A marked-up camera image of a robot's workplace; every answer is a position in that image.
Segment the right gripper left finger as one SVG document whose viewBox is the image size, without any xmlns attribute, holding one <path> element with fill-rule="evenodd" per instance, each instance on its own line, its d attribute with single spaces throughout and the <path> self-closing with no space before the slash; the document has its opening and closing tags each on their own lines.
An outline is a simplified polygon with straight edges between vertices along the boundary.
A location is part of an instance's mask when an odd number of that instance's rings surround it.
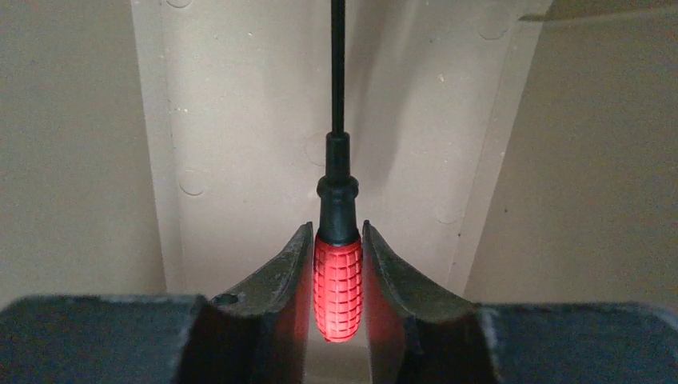
<svg viewBox="0 0 678 384">
<path fill-rule="evenodd" d="M 313 225 L 264 266 L 202 303 L 176 383 L 301 383 L 309 334 Z"/>
</svg>

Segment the red handled screwdriver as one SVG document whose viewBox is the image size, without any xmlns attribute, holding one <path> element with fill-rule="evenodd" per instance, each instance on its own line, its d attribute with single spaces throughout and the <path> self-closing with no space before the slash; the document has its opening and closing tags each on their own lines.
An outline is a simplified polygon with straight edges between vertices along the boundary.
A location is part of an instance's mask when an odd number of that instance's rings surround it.
<svg viewBox="0 0 678 384">
<path fill-rule="evenodd" d="M 345 129 L 345 5 L 330 3 L 331 129 L 325 136 L 325 174 L 313 251 L 313 309 L 327 342 L 347 342 L 362 313 L 362 247 L 357 228 L 358 181 L 351 174 L 350 135 Z"/>
</svg>

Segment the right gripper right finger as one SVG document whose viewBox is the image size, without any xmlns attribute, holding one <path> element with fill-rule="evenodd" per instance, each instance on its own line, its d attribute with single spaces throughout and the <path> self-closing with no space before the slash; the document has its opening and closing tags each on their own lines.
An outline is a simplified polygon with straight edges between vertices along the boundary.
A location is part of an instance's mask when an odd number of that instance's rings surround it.
<svg viewBox="0 0 678 384">
<path fill-rule="evenodd" d="M 479 306 L 446 290 L 362 228 L 373 383 L 496 383 Z"/>
</svg>

